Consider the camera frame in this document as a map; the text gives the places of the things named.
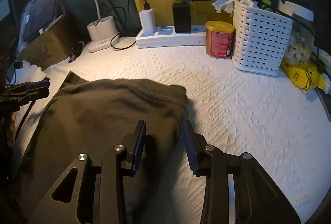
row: yellow lid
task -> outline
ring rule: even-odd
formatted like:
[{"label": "yellow lid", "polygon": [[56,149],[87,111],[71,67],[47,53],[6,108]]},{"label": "yellow lid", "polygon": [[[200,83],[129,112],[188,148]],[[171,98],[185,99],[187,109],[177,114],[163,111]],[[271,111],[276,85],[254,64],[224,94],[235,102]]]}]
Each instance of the yellow lid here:
[{"label": "yellow lid", "polygon": [[234,26],[230,23],[223,21],[207,21],[206,28],[208,30],[215,31],[217,33],[232,33],[234,32]]}]

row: basket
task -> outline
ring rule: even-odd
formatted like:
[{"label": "basket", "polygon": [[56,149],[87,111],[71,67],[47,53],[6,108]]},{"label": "basket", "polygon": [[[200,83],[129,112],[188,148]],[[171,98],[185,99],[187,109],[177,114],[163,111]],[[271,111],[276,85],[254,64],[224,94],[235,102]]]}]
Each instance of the basket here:
[{"label": "basket", "polygon": [[276,76],[293,21],[279,14],[235,1],[233,25],[236,39],[234,66],[242,71]]}]

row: dark green cloth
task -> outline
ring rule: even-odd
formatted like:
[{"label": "dark green cloth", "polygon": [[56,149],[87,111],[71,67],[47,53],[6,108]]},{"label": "dark green cloth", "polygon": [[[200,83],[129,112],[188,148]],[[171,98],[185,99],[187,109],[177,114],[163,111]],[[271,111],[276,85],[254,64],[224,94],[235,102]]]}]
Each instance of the dark green cloth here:
[{"label": "dark green cloth", "polygon": [[135,177],[124,177],[128,213],[140,211],[157,189],[187,104],[181,86],[146,79],[87,82],[69,73],[41,115],[10,188],[12,198],[28,218],[74,158],[87,153],[101,162],[109,148],[144,120],[148,138],[140,169]]}]

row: black charger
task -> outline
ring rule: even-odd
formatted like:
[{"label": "black charger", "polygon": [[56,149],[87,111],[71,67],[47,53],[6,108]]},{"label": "black charger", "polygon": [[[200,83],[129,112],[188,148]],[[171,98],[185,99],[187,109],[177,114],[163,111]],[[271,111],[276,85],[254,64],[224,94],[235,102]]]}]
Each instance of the black charger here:
[{"label": "black charger", "polygon": [[173,4],[173,24],[176,33],[191,32],[191,8],[189,3]]}]

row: textured tablecloth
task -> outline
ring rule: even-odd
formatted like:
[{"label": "textured tablecloth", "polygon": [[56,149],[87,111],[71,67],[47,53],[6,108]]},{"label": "textured tablecloth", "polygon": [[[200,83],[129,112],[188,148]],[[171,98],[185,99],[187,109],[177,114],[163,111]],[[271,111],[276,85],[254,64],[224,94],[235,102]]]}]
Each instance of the textured tablecloth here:
[{"label": "textured tablecloth", "polygon": [[[119,45],[126,46],[126,38]],[[231,59],[214,59],[205,47],[163,47],[124,51],[108,48],[62,61],[45,70],[50,95],[38,100],[14,147],[13,172],[36,128],[40,112],[69,71],[83,79],[148,78],[187,89],[189,119],[197,133],[225,153],[250,152],[289,199],[302,223],[316,210],[331,185],[331,123],[314,90],[307,94],[286,75],[268,77],[235,69]],[[230,181],[230,223],[234,223]],[[200,223],[205,178],[193,176],[181,140],[158,195],[144,221]]]}]

